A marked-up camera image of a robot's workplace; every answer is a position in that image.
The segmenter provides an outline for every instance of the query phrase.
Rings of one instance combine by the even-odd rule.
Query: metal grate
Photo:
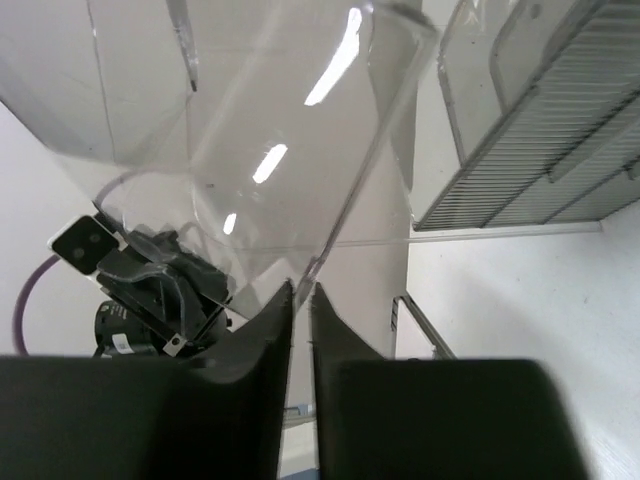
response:
[[[578,199],[640,154],[640,2],[599,2],[576,25],[418,230],[598,220],[630,202],[614,189],[585,216],[604,185]]]

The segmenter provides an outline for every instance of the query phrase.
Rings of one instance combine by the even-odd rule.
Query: purple cable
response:
[[[42,265],[34,270],[34,272],[29,276],[27,281],[22,286],[22,290],[20,290],[20,294],[18,295],[18,299],[16,300],[15,307],[13,308],[13,346],[18,352],[19,355],[29,355],[27,351],[27,347],[24,344],[24,332],[22,331],[22,324],[24,320],[24,311],[27,308],[27,301],[29,300],[29,295],[31,295],[31,291],[33,287],[36,286],[40,277],[45,274],[47,270],[53,267],[58,262],[58,257],[56,255],[52,255],[47,258]]]

